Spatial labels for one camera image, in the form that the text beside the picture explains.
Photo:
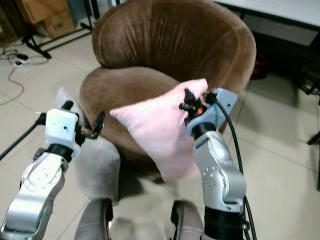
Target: pink cushion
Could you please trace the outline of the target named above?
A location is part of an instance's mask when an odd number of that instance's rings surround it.
[[[154,160],[166,182],[199,172],[194,140],[184,124],[188,113],[179,109],[187,88],[199,98],[208,84],[205,79],[186,81],[157,98],[110,111]]]

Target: brown velvet chair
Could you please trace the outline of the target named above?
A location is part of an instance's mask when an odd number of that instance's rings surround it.
[[[209,90],[239,94],[256,58],[251,31],[229,10],[207,0],[136,0],[110,9],[96,23],[93,51],[101,64],[84,80],[80,102],[92,124],[107,113],[101,135],[148,175],[159,171],[113,108],[158,97],[181,82],[206,78]]]

